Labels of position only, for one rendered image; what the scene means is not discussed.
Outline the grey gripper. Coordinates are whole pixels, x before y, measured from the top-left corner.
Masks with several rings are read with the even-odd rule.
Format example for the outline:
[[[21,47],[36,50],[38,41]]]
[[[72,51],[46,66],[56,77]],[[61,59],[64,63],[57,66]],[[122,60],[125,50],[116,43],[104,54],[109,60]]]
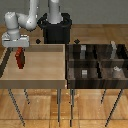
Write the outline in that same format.
[[[7,33],[2,35],[2,45],[4,47],[29,47],[29,37],[27,35],[22,35],[17,40],[11,40]]]

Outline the small grey cube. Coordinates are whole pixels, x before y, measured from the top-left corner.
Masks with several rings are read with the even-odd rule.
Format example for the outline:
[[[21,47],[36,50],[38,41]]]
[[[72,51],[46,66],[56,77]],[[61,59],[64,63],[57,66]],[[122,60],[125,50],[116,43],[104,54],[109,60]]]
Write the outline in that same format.
[[[87,70],[82,70],[82,77],[83,78],[86,78],[87,77]]]

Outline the slim grey bottle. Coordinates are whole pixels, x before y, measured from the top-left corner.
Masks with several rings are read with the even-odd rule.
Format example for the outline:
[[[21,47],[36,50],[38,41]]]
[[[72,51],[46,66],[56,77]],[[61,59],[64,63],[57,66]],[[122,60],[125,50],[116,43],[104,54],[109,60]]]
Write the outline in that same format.
[[[112,45],[111,59],[114,59],[115,55],[116,55],[117,47],[116,47],[116,43],[114,41],[111,41],[111,45]]]

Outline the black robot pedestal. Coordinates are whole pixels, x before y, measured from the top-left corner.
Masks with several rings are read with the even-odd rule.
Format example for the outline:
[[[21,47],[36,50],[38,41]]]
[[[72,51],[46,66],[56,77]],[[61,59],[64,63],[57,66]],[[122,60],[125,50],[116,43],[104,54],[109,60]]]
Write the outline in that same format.
[[[47,14],[44,14],[37,22],[43,31],[45,44],[68,44],[70,42],[70,29],[72,20],[68,13],[62,14],[63,20],[57,24],[47,21]]]

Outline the light wooden bin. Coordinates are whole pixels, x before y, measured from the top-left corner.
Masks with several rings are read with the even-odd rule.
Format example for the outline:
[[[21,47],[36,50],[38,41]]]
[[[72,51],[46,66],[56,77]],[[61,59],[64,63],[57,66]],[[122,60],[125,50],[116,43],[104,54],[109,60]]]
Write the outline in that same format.
[[[0,57],[0,89],[64,89],[65,48],[63,45],[31,45],[25,49],[22,69],[16,48],[6,48]]]

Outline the tall grey carton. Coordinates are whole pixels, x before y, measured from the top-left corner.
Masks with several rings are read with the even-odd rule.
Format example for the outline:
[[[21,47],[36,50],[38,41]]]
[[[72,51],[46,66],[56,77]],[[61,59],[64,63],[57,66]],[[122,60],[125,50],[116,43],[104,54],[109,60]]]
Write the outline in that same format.
[[[86,45],[81,45],[80,59],[85,59]]]

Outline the thin metal table leg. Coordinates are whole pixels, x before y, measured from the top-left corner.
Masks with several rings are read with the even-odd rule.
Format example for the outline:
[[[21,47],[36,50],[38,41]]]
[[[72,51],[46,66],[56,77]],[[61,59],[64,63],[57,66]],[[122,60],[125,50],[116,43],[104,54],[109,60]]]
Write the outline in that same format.
[[[74,89],[70,89],[70,106],[71,106],[71,118],[70,118],[70,127],[72,127],[72,119],[73,119],[73,107],[74,107]]]
[[[16,100],[15,100],[15,97],[14,97],[14,95],[13,95],[12,90],[11,90],[11,89],[8,89],[8,93],[9,93],[9,96],[11,97],[11,100],[12,100],[13,105],[14,105],[14,107],[15,107],[15,109],[16,109],[16,112],[17,112],[17,114],[18,114],[18,116],[19,116],[19,119],[20,119],[20,121],[22,122],[22,125],[25,127],[24,119],[23,119],[22,114],[21,114],[21,112],[20,112],[20,110],[19,110],[18,104],[17,104],[17,102],[16,102]]]
[[[27,89],[23,89],[24,90],[24,94],[25,94],[25,97],[26,97],[26,100],[27,100],[27,103],[30,104],[30,100],[28,98],[28,93],[27,93]]]
[[[108,116],[107,120],[106,120],[105,127],[108,126],[108,124],[109,124],[109,122],[111,120],[111,117],[112,117],[112,115],[113,115],[113,113],[114,113],[114,111],[115,111],[115,109],[117,107],[117,104],[118,104],[118,102],[119,102],[119,100],[121,98],[122,93],[123,93],[123,89],[120,90],[120,92],[119,92],[119,94],[117,96],[117,99],[115,100],[115,103],[113,104],[113,107],[112,107],[112,109],[111,109],[111,111],[109,113],[109,116]]]
[[[61,89],[57,89],[58,122],[60,123]]]
[[[105,97],[105,94],[107,92],[107,89],[104,90],[103,94],[102,94],[102,97],[101,97],[101,104],[103,103],[104,101],[104,97]]]

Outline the small grey can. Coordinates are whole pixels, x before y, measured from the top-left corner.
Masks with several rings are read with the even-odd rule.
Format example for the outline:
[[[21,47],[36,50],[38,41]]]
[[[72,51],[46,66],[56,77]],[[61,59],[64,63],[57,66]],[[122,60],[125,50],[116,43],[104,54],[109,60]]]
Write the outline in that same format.
[[[120,72],[121,72],[121,68],[119,67],[114,67],[113,68],[113,77],[114,78],[120,78]]]

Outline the dark wooden compartment bin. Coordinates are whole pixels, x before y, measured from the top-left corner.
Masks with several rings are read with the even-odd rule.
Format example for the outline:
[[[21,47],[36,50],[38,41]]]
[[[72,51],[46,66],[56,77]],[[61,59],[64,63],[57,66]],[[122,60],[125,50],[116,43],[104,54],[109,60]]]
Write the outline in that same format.
[[[86,45],[85,59],[80,59],[81,45]],[[128,50],[116,44],[111,59],[111,44],[68,44],[66,46],[66,79],[69,89],[128,89]],[[113,68],[121,68],[120,78],[113,77]],[[87,70],[87,77],[82,77]]]

